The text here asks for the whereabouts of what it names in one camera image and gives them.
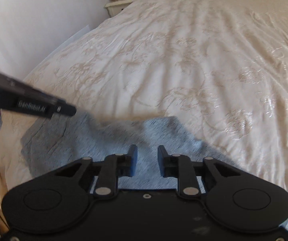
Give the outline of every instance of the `gray towel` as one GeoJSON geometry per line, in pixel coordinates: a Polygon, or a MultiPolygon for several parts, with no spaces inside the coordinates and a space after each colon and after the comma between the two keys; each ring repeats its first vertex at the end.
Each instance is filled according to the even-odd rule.
{"type": "Polygon", "coordinates": [[[211,156],[236,166],[226,156],[189,133],[176,117],[146,121],[98,123],[92,115],[78,111],[73,117],[54,115],[38,119],[21,139],[22,155],[33,177],[38,177],[85,156],[94,161],[107,155],[127,153],[138,146],[135,176],[120,178],[120,188],[176,188],[174,178],[161,178],[157,147],[164,145],[169,154],[185,154],[192,161],[211,156]]]}

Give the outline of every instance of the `circular pad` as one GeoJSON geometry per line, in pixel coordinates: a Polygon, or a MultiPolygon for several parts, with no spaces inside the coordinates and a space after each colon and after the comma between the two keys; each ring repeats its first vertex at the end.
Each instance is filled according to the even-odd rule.
{"type": "Polygon", "coordinates": [[[24,203],[32,210],[50,210],[59,205],[62,195],[52,189],[41,189],[28,193],[24,203]]]}
{"type": "Polygon", "coordinates": [[[78,221],[88,204],[88,194],[72,178],[41,177],[10,190],[2,200],[2,211],[12,228],[45,234],[78,221]]]}
{"type": "Polygon", "coordinates": [[[288,193],[252,175],[233,176],[209,191],[206,207],[214,219],[232,230],[264,233],[288,219],[288,193]]]}
{"type": "Polygon", "coordinates": [[[233,200],[237,206],[248,210],[261,210],[271,202],[270,196],[258,189],[237,191],[233,196],[233,200]]]}

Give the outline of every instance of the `white duvet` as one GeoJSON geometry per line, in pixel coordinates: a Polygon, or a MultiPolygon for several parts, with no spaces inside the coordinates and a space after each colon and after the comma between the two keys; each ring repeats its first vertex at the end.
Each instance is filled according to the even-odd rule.
{"type": "MultiPolygon", "coordinates": [[[[101,120],[178,116],[197,138],[288,191],[288,1],[138,0],[27,81],[101,120]]],[[[0,172],[31,178],[3,112],[0,172]]]]}

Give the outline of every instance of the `wooden furniture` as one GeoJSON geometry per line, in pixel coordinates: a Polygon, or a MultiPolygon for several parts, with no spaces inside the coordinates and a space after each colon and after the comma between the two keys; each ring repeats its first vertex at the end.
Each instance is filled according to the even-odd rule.
{"type": "Polygon", "coordinates": [[[110,17],[114,17],[135,1],[137,0],[118,0],[106,4],[104,8],[108,11],[110,17]]]}

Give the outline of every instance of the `nightstand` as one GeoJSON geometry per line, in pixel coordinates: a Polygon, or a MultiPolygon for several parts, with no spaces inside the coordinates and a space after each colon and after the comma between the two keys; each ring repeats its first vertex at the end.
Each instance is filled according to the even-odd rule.
{"type": "Polygon", "coordinates": [[[135,1],[137,0],[118,0],[116,2],[106,4],[104,8],[106,8],[110,17],[114,17],[135,1]]]}

